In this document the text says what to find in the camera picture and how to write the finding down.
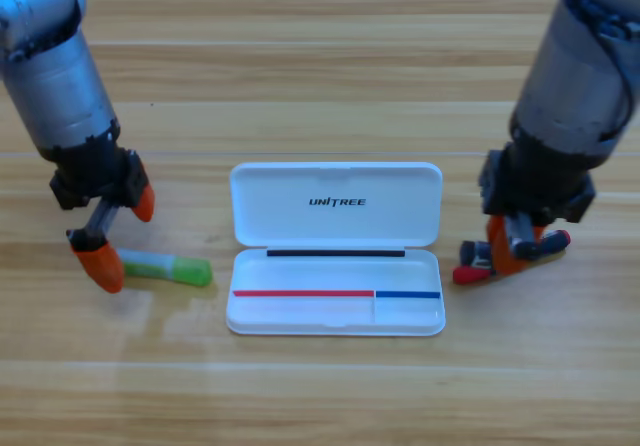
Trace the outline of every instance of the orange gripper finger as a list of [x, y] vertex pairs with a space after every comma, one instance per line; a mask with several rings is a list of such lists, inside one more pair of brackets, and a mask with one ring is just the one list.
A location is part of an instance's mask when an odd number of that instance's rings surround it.
[[124, 265], [109, 243], [96, 251], [73, 251], [85, 272], [107, 293], [122, 291]]
[[151, 184], [147, 184], [140, 196], [138, 206], [131, 208], [133, 213], [138, 217], [140, 221], [148, 223], [153, 218], [153, 211], [156, 204], [156, 193], [153, 191]]
[[[543, 232], [544, 227], [533, 228], [536, 242], [540, 241]], [[516, 259], [511, 254], [503, 216], [491, 216], [487, 223], [487, 239], [491, 244], [493, 269], [499, 274], [506, 276], [519, 273], [529, 265], [529, 261]]]

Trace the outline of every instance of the wood grain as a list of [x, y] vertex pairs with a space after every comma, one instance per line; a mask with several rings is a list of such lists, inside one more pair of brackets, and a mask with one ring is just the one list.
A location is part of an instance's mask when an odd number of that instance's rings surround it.
[[[0, 444], [640, 444], [640, 138], [594, 176], [559, 261], [451, 283], [483, 236], [477, 175], [554, 0], [90, 0], [85, 31], [121, 144], [157, 194], [111, 241], [209, 258], [215, 285], [84, 276], [0, 98]], [[443, 171], [437, 337], [242, 337], [225, 325], [228, 175], [247, 161], [429, 161]]]

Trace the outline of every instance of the green cap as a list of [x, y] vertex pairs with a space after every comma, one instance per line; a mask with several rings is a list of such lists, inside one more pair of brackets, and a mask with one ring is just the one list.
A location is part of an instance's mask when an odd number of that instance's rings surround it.
[[173, 280], [192, 286], [208, 286], [213, 279], [211, 264], [206, 259], [177, 257], [171, 268]]

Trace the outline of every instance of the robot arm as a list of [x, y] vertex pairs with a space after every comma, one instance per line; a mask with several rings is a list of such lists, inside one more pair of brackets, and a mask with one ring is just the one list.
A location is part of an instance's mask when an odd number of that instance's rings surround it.
[[68, 231], [90, 277], [109, 292], [124, 268], [106, 234], [119, 207], [143, 221], [154, 194], [120, 124], [80, 30], [86, 0], [0, 0], [0, 64], [9, 95], [40, 155], [57, 169], [50, 186], [65, 210], [101, 198], [85, 228]]
[[556, 219], [579, 222], [589, 170], [612, 154], [640, 96], [640, 0], [560, 0], [511, 118], [480, 175], [493, 267], [522, 270]]

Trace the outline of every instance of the cable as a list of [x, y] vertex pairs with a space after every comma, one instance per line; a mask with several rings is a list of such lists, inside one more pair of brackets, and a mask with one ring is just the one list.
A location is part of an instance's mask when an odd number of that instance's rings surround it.
[[604, 53], [607, 55], [611, 64], [614, 66], [618, 74], [620, 75], [620, 79], [622, 82], [622, 88], [624, 90], [625, 96], [627, 98], [627, 108], [626, 114], [622, 120], [622, 122], [613, 129], [613, 131], [609, 131], [606, 133], [602, 133], [600, 135], [600, 141], [608, 141], [610, 139], [615, 138], [618, 134], [620, 134], [626, 126], [631, 121], [636, 109], [636, 101], [633, 94], [633, 86], [631, 85], [631, 80], [629, 78], [628, 73], [626, 72], [624, 66], [620, 64], [620, 60], [618, 55], [613, 50], [611, 45], [605, 41], [605, 39], [600, 34], [601, 31], [599, 27], [601, 26], [601, 22], [594, 21], [593, 15], [589, 15], [583, 5], [581, 5], [581, 0], [569, 0], [569, 9], [572, 10], [579, 19], [587, 26], [589, 33], [593, 39], [598, 43], [598, 45], [602, 48]]

